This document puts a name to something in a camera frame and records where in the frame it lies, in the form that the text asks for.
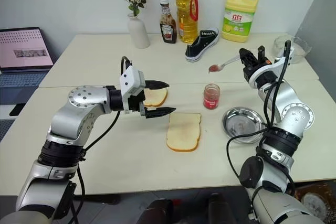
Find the sauce bottle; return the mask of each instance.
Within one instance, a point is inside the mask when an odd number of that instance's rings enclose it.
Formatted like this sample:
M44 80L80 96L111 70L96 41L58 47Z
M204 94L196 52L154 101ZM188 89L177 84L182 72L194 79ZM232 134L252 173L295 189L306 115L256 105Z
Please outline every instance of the sauce bottle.
M176 43L176 21L170 14L169 0L160 0L162 14L160 19L160 30L163 41L166 43Z

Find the red label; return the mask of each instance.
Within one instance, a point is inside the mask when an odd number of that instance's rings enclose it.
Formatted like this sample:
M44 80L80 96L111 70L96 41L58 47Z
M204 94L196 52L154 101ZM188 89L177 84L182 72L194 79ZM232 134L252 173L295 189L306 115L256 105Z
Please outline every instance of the red label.
M218 106L219 98L216 100L209 101L207 99L203 100L203 104L208 109L215 109Z
M241 18L242 18L241 15L236 15L236 14L232 15L232 20L241 21Z

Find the stainless steel plate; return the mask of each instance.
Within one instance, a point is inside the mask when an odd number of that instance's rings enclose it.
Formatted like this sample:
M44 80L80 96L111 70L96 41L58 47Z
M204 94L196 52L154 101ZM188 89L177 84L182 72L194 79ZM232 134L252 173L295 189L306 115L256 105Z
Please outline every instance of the stainless steel plate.
M222 120L226 134L231 138L238 135L249 134L265 128L263 118L254 110L245 107L234 107L225 112ZM234 141L251 144L260 140L262 133L251 137L241 137Z

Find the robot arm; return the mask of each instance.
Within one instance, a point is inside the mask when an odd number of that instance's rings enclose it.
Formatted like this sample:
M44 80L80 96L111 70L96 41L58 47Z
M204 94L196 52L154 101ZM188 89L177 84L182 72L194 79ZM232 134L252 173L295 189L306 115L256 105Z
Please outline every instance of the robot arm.
M280 76L285 63L284 54L289 54L291 62L293 49L285 52L272 64L264 54L264 47L258 48L258 59L246 50L240 50L240 58L245 65L244 77L249 85L258 89L265 101L267 92ZM270 90L267 107L271 110L275 89ZM287 188L292 158L303 138L303 132L314 121L313 111L299 100L294 89L281 81L275 101L276 123L264 132L256 148L257 155L248 158L240 171L240 183L247 189L260 223L298 224L322 223L314 217L299 201L288 194Z
M68 101L53 117L47 139L34 161L16 202L16 212L0 223L51 223L69 211L76 184L71 181L83 160L86 144L96 119L112 111L139 111L146 118L167 115L175 108L148 111L144 107L144 88L161 89L169 85L145 81L144 75L126 61L120 77L121 90L114 86L82 86L70 91Z

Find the white table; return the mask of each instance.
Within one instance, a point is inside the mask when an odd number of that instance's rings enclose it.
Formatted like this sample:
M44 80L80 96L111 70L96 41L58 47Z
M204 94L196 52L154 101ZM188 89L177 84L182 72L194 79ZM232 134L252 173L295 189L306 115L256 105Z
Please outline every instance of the white table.
M151 45L146 49L134 48L129 35L77 35L40 87L119 84L122 56L132 60L147 80L161 80L169 84L245 82L244 66L240 61L219 73L209 74L208 68L238 55L241 47L252 51L257 57L257 48L264 45L265 55L273 60L273 42L281 35L283 34L251 34L245 43L220 39L195 63L185 60L186 44L180 41L173 45L166 44L161 35L150 35ZM304 59L288 68L286 79L319 78Z
M316 116L312 128L294 154L291 175L297 182L335 178L336 104L317 80L289 81L299 98ZM145 119L139 113L122 115L111 132L87 154L81 169L87 194L237 185L227 161L221 118L234 106L246 106L261 115L263 103L246 83L220 84L222 96L216 110L202 105L204 84L175 84L165 106L177 112L201 113L198 148L179 153L166 146L169 117ZM62 107L71 87L39 88L0 143L0 195L17 195L40 153L53 114ZM112 122L115 113L97 119L88 143ZM235 167L255 154L255 144L232 144Z

